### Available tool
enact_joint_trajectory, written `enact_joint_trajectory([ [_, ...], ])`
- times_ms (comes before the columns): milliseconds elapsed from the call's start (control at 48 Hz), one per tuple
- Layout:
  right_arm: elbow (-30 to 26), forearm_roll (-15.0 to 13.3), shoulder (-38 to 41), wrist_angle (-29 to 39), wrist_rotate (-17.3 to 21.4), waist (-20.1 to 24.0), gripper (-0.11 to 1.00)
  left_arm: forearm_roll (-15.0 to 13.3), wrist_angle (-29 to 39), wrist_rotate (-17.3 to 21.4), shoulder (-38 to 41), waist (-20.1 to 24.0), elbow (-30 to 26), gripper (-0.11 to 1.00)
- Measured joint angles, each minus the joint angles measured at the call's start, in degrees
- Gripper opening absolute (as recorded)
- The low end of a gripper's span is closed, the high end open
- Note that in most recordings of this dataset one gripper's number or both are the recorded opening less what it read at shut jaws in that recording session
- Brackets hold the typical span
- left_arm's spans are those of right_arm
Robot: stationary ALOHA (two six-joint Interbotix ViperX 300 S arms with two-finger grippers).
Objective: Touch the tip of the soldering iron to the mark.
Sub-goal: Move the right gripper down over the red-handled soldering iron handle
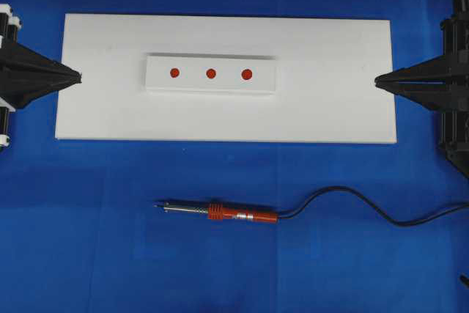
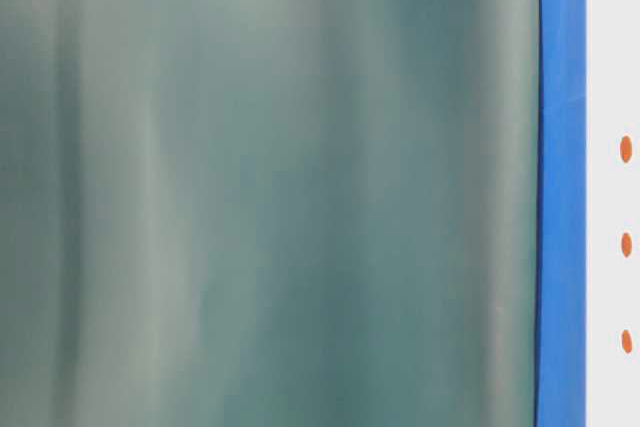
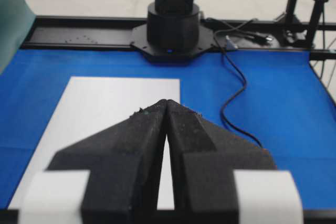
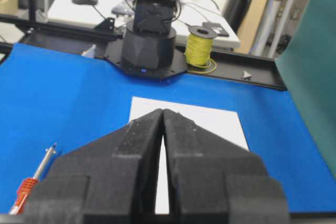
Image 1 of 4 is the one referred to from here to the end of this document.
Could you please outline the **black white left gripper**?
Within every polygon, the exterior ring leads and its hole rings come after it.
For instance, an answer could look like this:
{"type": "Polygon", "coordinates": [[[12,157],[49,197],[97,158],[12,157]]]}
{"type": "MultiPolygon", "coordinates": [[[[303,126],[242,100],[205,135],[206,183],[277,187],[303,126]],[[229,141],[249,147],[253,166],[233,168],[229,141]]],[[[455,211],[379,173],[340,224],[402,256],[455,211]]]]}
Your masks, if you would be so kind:
{"type": "Polygon", "coordinates": [[[81,74],[78,71],[16,43],[21,27],[22,21],[13,15],[11,6],[1,4],[1,66],[14,71],[45,73],[72,79],[1,83],[1,151],[10,145],[8,127],[12,112],[25,108],[42,96],[81,83],[81,74]]]}

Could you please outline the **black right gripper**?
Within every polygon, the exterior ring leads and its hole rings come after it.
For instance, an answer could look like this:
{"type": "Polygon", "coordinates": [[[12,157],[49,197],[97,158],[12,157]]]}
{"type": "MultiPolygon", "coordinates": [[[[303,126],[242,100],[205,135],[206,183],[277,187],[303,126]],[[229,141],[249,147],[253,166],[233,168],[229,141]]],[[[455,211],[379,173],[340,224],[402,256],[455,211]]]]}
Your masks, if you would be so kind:
{"type": "Polygon", "coordinates": [[[468,20],[442,23],[443,53],[376,77],[375,86],[440,115],[439,146],[454,166],[468,165],[468,20]],[[446,84],[404,83],[443,82],[446,84]]]}

